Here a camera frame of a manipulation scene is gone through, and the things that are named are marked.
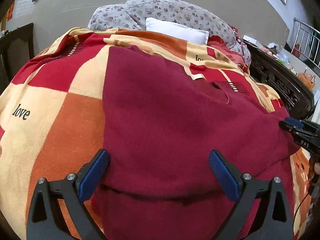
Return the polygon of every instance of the floral fabric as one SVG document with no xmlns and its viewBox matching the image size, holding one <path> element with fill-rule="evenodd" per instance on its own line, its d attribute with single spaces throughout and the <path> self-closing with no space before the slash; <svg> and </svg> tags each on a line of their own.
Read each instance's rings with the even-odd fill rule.
<svg viewBox="0 0 320 240">
<path fill-rule="evenodd" d="M 226 47 L 241 55 L 250 64 L 251 54 L 246 45 L 236 40 L 236 32 L 212 12 L 181 0 L 127 0 L 125 4 L 113 4 L 96 9 L 88 29 L 105 30 L 122 28 L 146 30 L 146 18 L 180 23 L 187 27 L 219 36 Z"/>
<path fill-rule="evenodd" d="M 97 8 L 88 24 L 88 29 L 91 30 L 106 30 L 112 28 L 141 30 L 140 26 L 127 14 L 124 3 Z"/>
</svg>

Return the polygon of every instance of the silver railing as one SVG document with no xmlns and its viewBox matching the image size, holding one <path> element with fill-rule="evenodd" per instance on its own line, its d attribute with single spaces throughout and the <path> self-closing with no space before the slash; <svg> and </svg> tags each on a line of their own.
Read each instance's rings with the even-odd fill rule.
<svg viewBox="0 0 320 240">
<path fill-rule="evenodd" d="M 316 58 L 319 51 L 320 32 L 312 26 L 294 18 L 294 24 L 299 23 L 296 39 L 293 44 L 291 53 L 297 50 L 294 46 L 299 44 L 299 52 L 309 59 L 315 66 L 320 66 L 320 59 Z"/>
</svg>

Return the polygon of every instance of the black cable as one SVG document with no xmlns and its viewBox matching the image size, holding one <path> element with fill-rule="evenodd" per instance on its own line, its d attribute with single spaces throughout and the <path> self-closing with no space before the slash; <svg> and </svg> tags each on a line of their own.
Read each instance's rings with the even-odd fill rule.
<svg viewBox="0 0 320 240">
<path fill-rule="evenodd" d="M 292 223 L 292 233 L 293 233 L 293 236 L 294 236 L 294 221 L 296 220 L 296 216 L 297 216 L 297 213 L 298 213 L 298 210 L 299 208 L 301 207 L 301 204 L 304 202 L 304 200 L 307 198 L 309 194 L 307 193 L 306 196 L 302 199 L 302 201 L 300 202 L 295 214 L 294 214 L 294 217 L 293 217 L 293 223 Z"/>
</svg>

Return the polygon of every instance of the maroon garment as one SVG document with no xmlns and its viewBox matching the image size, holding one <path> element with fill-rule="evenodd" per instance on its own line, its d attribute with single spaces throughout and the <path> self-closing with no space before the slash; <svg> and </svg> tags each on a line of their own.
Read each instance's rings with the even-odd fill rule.
<svg viewBox="0 0 320 240">
<path fill-rule="evenodd" d="M 110 167 L 94 198 L 109 240 L 211 239 L 234 204 L 210 170 L 212 149 L 257 179 L 279 176 L 293 209 L 286 109 L 268 113 L 136 46 L 110 48 L 102 101 Z"/>
</svg>

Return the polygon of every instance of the silver screw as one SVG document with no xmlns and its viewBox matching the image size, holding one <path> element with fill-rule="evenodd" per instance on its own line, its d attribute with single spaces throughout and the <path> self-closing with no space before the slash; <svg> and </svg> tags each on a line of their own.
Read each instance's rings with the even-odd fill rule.
<svg viewBox="0 0 320 240">
<path fill-rule="evenodd" d="M 245 173 L 243 174 L 243 178 L 246 180 L 250 180 L 251 179 L 251 175 L 249 173 Z"/>
<path fill-rule="evenodd" d="M 280 183 L 281 179 L 279 177 L 274 177 L 273 180 L 275 181 L 275 183 Z"/>
<path fill-rule="evenodd" d="M 76 175 L 74 173 L 70 173 L 67 175 L 68 180 L 73 180 L 75 177 L 76 177 Z"/>
<path fill-rule="evenodd" d="M 40 178 L 40 179 L 38 179 L 38 183 L 39 184 L 42 184 L 42 183 L 44 183 L 45 182 L 45 178 Z"/>
</svg>

